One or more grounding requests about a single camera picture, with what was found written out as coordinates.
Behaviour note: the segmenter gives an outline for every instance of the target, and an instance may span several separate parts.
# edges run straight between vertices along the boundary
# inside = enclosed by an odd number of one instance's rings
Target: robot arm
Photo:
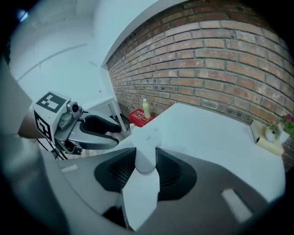
[[[111,149],[119,143],[105,133],[119,133],[121,126],[103,113],[84,111],[69,97],[50,91],[33,109],[37,129],[68,154],[80,154],[81,149]]]

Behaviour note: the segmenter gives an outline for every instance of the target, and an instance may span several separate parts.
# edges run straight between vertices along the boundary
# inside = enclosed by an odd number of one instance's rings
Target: potted plant
[[[288,139],[289,136],[292,138],[294,137],[294,116],[290,113],[282,116],[281,123],[282,125],[280,127],[281,134],[279,141],[280,143],[283,143]]]
[[[269,142],[274,142],[279,133],[279,128],[276,123],[272,123],[266,127],[266,139]]]

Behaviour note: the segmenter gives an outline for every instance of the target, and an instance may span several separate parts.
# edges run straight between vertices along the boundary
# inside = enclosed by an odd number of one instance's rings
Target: brick wall
[[[107,62],[122,113],[147,98],[159,115],[175,102],[251,123],[294,111],[293,59],[282,38],[237,1],[189,1],[136,29]],[[294,164],[294,141],[284,162]]]

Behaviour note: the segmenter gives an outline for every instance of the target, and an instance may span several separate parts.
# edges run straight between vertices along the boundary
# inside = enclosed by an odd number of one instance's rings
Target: camera lens
[[[73,110],[73,112],[77,112],[79,110],[79,106],[73,105],[72,110]]]

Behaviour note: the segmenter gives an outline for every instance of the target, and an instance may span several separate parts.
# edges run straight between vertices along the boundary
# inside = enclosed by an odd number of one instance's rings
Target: white table
[[[82,108],[85,110],[90,110],[94,107],[98,107],[100,105],[108,105],[109,109],[111,110],[112,117],[115,119],[115,116],[118,117],[119,123],[121,125],[121,128],[123,129],[124,132],[126,132],[126,128],[124,126],[123,120],[121,119],[119,109],[116,105],[116,101],[114,99],[113,95],[104,95],[102,97],[97,97],[95,99],[92,99],[82,105]]]
[[[257,190],[268,202],[282,196],[282,158],[254,144],[248,125],[204,109],[174,104],[143,128],[158,128],[161,148],[217,163]],[[132,146],[131,137],[109,151]]]

